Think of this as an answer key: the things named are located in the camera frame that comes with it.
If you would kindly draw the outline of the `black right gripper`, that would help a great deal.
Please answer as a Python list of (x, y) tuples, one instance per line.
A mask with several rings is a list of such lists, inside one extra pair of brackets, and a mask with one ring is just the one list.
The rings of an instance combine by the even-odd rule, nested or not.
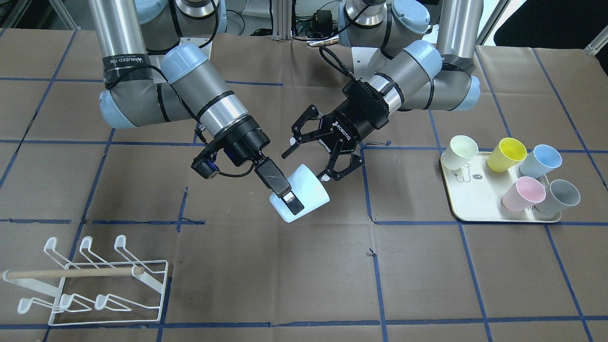
[(276, 163), (261, 151), (269, 143), (269, 137), (257, 121), (252, 116), (245, 116), (217, 134), (207, 145), (205, 165), (218, 169), (214, 154), (221, 149), (237, 167), (247, 161), (253, 162), (254, 171), (265, 186), (286, 204), (292, 214), (298, 214), (304, 210), (304, 205), (293, 193), (291, 184)]

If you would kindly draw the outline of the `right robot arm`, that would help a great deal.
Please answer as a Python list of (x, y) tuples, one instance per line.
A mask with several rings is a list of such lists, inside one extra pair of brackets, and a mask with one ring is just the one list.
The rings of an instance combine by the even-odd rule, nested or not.
[(291, 184), (262, 152), (269, 137), (198, 46), (178, 44), (155, 66), (146, 52), (134, 0), (88, 4), (104, 63), (105, 89), (99, 100), (107, 124), (130, 129), (194, 119), (200, 138), (204, 130), (211, 135), (192, 162), (197, 174), (206, 179), (221, 174), (216, 158), (223, 150), (237, 167), (250, 162), (250, 169), (289, 212), (303, 212)]

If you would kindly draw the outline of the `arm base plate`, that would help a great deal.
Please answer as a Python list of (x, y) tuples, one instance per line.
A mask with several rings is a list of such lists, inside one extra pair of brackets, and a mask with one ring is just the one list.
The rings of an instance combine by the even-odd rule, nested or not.
[(352, 72), (361, 80), (368, 80), (373, 76), (374, 71), (369, 67), (369, 62), (378, 48), (371, 47), (351, 47)]

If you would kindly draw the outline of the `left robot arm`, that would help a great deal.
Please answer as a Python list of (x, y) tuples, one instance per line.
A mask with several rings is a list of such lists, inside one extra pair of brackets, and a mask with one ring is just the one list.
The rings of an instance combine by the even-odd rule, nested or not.
[(329, 114), (309, 106), (292, 126), (287, 158), (300, 145), (317, 141), (330, 158), (318, 178), (342, 180), (363, 165), (355, 153), (373, 131), (389, 123), (397, 111), (465, 111), (480, 97), (480, 81), (473, 75), (482, 0), (440, 2), (436, 45), (423, 40), (430, 21), (427, 8), (416, 0), (344, 0), (339, 41), (344, 46), (376, 48), (369, 63), (371, 77), (359, 79), (327, 47), (321, 57), (349, 78), (345, 100)]

